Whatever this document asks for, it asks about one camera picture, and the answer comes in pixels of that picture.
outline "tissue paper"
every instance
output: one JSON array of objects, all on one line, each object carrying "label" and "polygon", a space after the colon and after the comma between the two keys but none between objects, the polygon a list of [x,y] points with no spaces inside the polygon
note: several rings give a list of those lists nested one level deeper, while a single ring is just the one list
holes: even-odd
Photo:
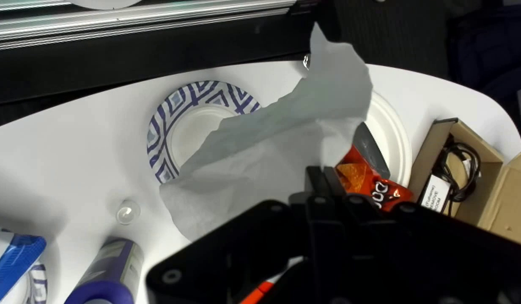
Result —
[{"label": "tissue paper", "polygon": [[307,165],[336,165],[365,119],[372,84],[350,43],[331,43],[317,25],[311,63],[292,92],[245,116],[226,118],[160,185],[177,229],[189,239],[263,199],[287,200]]}]

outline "orange package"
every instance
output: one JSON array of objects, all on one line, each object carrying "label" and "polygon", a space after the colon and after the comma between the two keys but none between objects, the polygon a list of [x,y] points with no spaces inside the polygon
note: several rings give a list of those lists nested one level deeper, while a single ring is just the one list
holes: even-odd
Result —
[{"label": "orange package", "polygon": [[334,168],[346,194],[366,195],[383,210],[412,199],[410,190],[404,185],[380,177],[355,146],[346,151]]}]

